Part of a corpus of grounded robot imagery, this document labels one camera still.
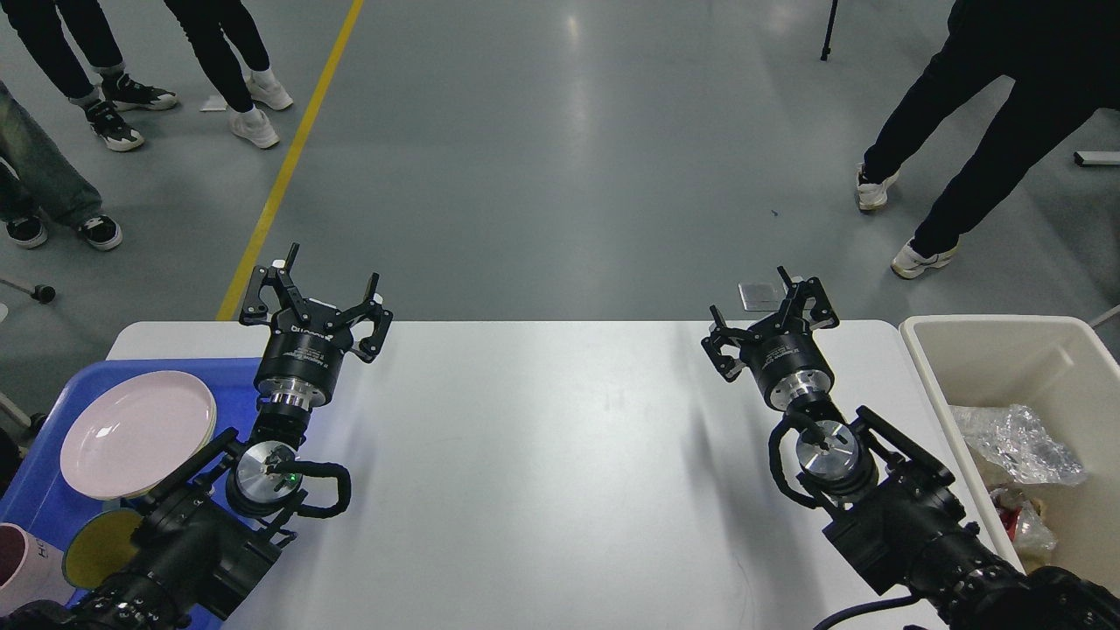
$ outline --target plastic bag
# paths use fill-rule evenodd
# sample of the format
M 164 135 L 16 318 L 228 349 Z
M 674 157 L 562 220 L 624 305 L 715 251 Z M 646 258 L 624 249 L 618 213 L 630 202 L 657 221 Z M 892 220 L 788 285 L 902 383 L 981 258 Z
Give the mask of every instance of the plastic bag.
M 1040 504 L 1014 488 L 997 488 L 990 497 L 1027 573 L 1035 566 L 1049 564 L 1057 538 L 1043 522 Z
M 952 407 L 964 442 L 1017 483 L 1076 485 L 1085 466 L 1046 433 L 1030 407 Z

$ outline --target black sneaker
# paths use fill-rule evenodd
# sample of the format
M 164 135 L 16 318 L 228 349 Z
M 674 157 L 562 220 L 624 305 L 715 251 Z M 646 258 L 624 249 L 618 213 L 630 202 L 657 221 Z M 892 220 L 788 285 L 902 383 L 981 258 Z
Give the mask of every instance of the black sneaker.
M 104 214 L 99 214 L 93 219 L 87 219 L 85 223 L 82 223 L 82 225 L 78 226 L 77 233 L 84 238 L 85 242 L 90 243 L 93 249 L 99 249 L 101 251 L 109 251 L 121 244 L 121 241 L 124 240 L 124 235 L 121 233 L 121 226 Z
M 111 151 L 131 151 L 143 145 L 143 136 L 124 122 L 113 105 L 105 101 L 97 101 L 86 108 L 85 119 L 90 121 L 93 132 L 105 141 Z
M 121 73 L 116 76 L 105 76 L 101 82 L 101 91 L 106 101 L 112 101 L 118 111 L 133 108 L 144 110 L 169 110 L 179 102 L 175 92 L 144 85 L 132 81 L 132 77 Z
M 47 242 L 47 226 L 38 216 L 24 216 L 8 222 L 8 237 L 17 247 L 35 249 Z

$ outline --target yellow plate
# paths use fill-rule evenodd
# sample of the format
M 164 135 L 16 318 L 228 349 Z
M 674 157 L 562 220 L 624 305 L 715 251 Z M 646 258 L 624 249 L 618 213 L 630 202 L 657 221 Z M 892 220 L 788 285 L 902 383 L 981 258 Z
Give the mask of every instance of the yellow plate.
M 74 537 L 63 557 L 66 581 L 78 589 L 95 589 L 137 555 L 130 538 L 143 517 L 128 509 L 93 517 Z

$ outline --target pink cup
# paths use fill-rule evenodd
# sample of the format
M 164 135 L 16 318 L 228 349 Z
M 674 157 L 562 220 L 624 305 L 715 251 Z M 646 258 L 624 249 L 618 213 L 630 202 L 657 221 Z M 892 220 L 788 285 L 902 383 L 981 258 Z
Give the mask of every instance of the pink cup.
M 0 522 L 0 615 L 37 600 L 65 604 L 73 595 L 63 553 L 18 525 Z

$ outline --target gray floor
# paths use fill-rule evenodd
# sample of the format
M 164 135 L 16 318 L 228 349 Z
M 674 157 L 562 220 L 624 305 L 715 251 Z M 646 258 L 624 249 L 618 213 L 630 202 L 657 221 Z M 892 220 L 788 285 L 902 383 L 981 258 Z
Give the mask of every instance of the gray floor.
M 149 143 L 110 154 L 0 28 L 0 78 L 127 234 L 109 254 L 58 230 L 39 250 L 0 247 L 0 272 L 59 291 L 48 306 L 0 293 L 0 389 L 29 410 L 129 323 L 215 317 L 289 147 L 256 150 L 198 112 L 214 90 L 161 3 L 102 4 L 137 78 L 184 105 L 128 114 Z M 290 140 L 351 2 L 246 6 L 297 101 L 272 115 Z M 888 210 L 856 211 L 856 164 L 949 7 L 844 0 L 822 63 L 821 1 L 366 2 L 260 259 L 298 240 L 305 295 L 347 305 L 376 270 L 413 321 L 701 319 L 777 265 L 820 276 L 846 318 L 1091 318 L 1120 302 L 1120 169 L 1071 158 L 1117 148 L 1117 112 L 1044 159 L 942 271 L 907 282 L 887 265 L 1008 82 L 939 129 Z

